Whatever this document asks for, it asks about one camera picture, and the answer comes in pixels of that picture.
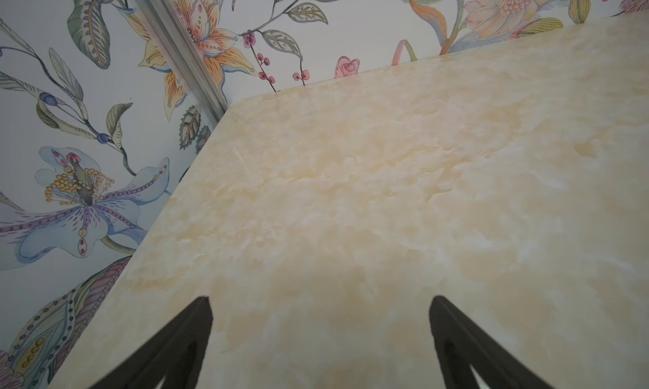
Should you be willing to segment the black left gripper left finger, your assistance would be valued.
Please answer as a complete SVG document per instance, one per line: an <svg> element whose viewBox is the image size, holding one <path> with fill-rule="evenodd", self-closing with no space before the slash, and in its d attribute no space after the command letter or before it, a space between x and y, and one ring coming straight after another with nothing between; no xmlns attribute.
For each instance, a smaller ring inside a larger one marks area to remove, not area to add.
<svg viewBox="0 0 649 389"><path fill-rule="evenodd" d="M195 388L206 356L213 314L197 297L94 388Z"/></svg>

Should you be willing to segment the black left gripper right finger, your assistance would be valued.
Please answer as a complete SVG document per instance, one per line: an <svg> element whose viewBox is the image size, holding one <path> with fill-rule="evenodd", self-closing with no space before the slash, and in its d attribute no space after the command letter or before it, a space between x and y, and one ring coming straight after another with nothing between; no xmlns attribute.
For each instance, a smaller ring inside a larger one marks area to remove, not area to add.
<svg viewBox="0 0 649 389"><path fill-rule="evenodd" d="M478 388L478 377L490 388L552 388L446 297L433 298L429 324L447 388Z"/></svg>

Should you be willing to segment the left rear aluminium corner post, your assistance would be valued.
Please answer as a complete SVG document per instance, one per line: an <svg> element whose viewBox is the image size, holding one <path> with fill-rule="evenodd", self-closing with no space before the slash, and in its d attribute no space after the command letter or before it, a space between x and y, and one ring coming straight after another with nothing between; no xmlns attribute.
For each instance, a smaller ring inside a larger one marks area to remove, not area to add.
<svg viewBox="0 0 649 389"><path fill-rule="evenodd" d="M164 74L163 106L167 118L190 96L216 126L227 110L221 89L222 72L209 71L208 61L199 49L218 27L221 0L207 0L214 6L214 20L206 16L200 27L192 20L203 8L200 0L134 0L135 6L124 18L145 39L145 55L140 66Z"/></svg>

